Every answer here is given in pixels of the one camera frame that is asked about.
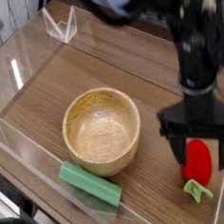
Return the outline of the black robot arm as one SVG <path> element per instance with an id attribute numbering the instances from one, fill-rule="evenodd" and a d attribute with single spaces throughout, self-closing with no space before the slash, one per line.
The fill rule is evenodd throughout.
<path id="1" fill-rule="evenodd" d="M 157 113 L 160 134 L 182 165 L 188 138 L 219 140 L 219 168 L 224 169 L 224 102 L 215 96 L 216 75 L 224 66 L 224 0 L 106 1 L 113 16 L 94 0 L 81 0 L 111 26 L 123 26 L 151 11 L 166 20 L 177 48 L 183 99 Z"/>

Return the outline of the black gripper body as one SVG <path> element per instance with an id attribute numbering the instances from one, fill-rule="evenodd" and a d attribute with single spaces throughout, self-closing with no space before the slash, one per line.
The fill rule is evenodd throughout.
<path id="1" fill-rule="evenodd" d="M 160 134 L 172 136 L 224 138 L 224 103 L 213 92 L 202 96 L 184 96 L 181 102 L 157 113 Z"/>

